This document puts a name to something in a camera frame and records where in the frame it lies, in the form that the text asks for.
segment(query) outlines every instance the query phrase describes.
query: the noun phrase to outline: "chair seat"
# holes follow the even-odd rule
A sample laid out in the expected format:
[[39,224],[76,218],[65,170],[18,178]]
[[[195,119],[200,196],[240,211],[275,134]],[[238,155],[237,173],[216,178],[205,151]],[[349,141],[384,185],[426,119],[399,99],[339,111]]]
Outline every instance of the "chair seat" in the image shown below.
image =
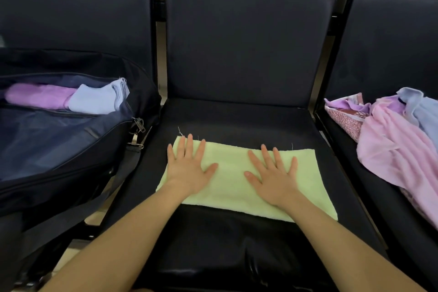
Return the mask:
[[[107,229],[152,195],[176,136],[252,149],[315,149],[339,222],[386,255],[348,180],[307,109],[171,98],[161,124],[148,136],[141,162],[110,207]],[[294,223],[203,206],[181,205],[163,230],[135,288],[256,291],[266,286],[336,290]]]
[[424,278],[433,284],[433,290],[438,289],[438,232],[415,211],[398,187],[369,172],[359,162],[356,143],[327,112],[319,111],[317,118],[388,244],[390,259],[406,273],[416,276],[413,278],[426,289],[429,285]]

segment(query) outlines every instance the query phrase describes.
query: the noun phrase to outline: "pile of clothes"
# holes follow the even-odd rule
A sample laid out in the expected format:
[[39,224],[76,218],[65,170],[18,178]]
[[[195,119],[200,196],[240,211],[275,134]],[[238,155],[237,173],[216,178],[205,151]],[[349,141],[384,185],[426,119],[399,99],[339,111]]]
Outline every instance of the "pile of clothes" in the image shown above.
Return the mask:
[[372,173],[400,187],[438,229],[438,101],[404,87],[364,104],[362,94],[326,101],[325,110],[357,142]]
[[10,104],[64,110],[92,115],[107,115],[118,111],[129,95],[126,79],[120,78],[102,88],[81,84],[67,88],[51,84],[15,83],[5,92]]

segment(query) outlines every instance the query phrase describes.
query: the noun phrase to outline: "forearm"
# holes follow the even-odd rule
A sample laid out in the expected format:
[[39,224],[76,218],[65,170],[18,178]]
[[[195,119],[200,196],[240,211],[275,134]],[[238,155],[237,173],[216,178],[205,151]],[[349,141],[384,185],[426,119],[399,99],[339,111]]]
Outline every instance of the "forearm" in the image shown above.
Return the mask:
[[175,187],[162,187],[75,256],[42,291],[128,291],[183,200]]
[[341,292],[423,291],[301,193],[292,195],[282,209],[309,239]]

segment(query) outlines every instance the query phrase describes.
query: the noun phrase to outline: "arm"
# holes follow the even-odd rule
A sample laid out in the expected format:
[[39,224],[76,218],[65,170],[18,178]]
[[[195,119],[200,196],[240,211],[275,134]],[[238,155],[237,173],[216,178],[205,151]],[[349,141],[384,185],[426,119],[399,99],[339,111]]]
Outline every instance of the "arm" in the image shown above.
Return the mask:
[[123,292],[135,282],[162,229],[182,201],[204,188],[218,165],[201,169],[205,140],[193,157],[193,136],[167,147],[166,184],[75,256],[42,292]]
[[250,172],[245,172],[245,177],[261,198],[278,206],[298,224],[341,292],[424,291],[298,190],[296,157],[286,173],[276,148],[275,163],[265,145],[261,150],[266,166],[252,151],[248,153],[261,180]]

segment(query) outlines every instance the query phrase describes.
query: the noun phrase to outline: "hand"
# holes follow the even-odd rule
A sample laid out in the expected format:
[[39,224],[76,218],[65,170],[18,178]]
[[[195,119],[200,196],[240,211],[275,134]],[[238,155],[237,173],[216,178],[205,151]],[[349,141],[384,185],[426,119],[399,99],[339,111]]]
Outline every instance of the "hand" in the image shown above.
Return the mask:
[[201,168],[201,160],[205,151],[205,140],[202,140],[195,156],[193,157],[193,135],[187,137],[187,147],[184,152],[186,142],[185,136],[178,142],[177,157],[173,154],[172,145],[167,146],[167,182],[166,185],[179,187],[182,194],[186,197],[198,193],[210,181],[216,172],[219,164],[211,164],[204,172]]
[[257,194],[266,202],[273,206],[283,208],[291,195],[299,193],[296,175],[298,160],[292,158],[289,172],[286,173],[280,152],[274,147],[275,163],[264,144],[261,145],[261,153],[265,159],[266,166],[249,150],[248,156],[255,168],[259,171],[261,180],[249,171],[244,173],[246,179],[255,188]]

